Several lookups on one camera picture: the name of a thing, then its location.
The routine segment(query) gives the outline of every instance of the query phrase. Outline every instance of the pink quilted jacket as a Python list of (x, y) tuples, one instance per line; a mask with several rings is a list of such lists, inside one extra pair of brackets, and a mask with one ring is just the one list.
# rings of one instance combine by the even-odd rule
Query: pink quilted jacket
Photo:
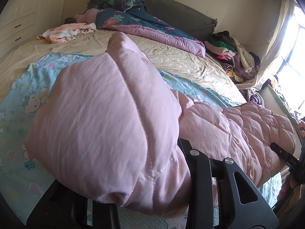
[(231, 157), (258, 186), (284, 166), (270, 143), (290, 153), (295, 145), (289, 120), (254, 103), (222, 109), (170, 90), (114, 33), (106, 53), (60, 72), (26, 147), (79, 194), (174, 217), (187, 214), (191, 184), (178, 137), (208, 157)]

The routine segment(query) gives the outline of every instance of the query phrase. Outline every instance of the green clothing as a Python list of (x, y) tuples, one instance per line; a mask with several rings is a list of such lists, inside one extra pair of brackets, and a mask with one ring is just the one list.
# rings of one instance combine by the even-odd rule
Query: green clothing
[(212, 44), (215, 45), (215, 46), (224, 47), (224, 48), (227, 48), (227, 49), (229, 49), (229, 50), (231, 50), (231, 51), (234, 51), (234, 48), (233, 48), (233, 47), (229, 46), (228, 44), (226, 44), (226, 43), (223, 42), (223, 41), (216, 40), (216, 39), (214, 39), (213, 37), (211, 37), (211, 38), (209, 39), (209, 42), (212, 43)]

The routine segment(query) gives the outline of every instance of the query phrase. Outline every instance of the light blue bedsheet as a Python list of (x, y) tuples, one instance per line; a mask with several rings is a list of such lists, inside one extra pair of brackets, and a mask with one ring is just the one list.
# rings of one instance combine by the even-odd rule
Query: light blue bedsheet
[[(0, 104), (0, 192), (14, 213), (25, 224), (28, 216), (54, 181), (54, 177), (29, 154), (24, 142), (36, 111), (46, 102), (48, 94), (59, 74), (68, 64), (90, 58), (89, 55), (49, 53), (16, 80), (10, 93)], [(237, 106), (236, 102), (205, 89), (186, 78), (158, 69), (167, 84), (188, 95), (200, 98), (216, 106)], [(272, 206), (281, 188), (281, 177), (276, 175), (261, 192)], [(171, 229), (185, 228), (187, 217), (164, 219), (145, 216), (119, 208), (121, 228)], [(88, 223), (92, 215), (88, 211)]]

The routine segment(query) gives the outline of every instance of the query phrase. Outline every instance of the metal bolt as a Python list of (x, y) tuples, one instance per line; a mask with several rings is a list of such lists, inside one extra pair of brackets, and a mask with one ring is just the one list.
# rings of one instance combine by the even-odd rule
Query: metal bolt
[(225, 159), (225, 162), (226, 162), (227, 164), (233, 164), (233, 163), (234, 163), (233, 159), (232, 159), (232, 158), (229, 158), (229, 157)]
[(191, 150), (191, 151), (190, 151), (190, 154), (193, 155), (193, 156), (198, 156), (198, 155), (199, 155), (199, 151), (197, 151), (197, 150)]

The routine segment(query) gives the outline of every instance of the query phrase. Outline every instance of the drawer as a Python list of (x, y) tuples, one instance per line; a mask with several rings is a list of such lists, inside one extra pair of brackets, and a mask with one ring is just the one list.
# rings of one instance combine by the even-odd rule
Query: drawer
[(35, 14), (24, 16), (0, 29), (0, 42), (35, 24)]
[(35, 36), (35, 25), (19, 31), (0, 43), (0, 58)]

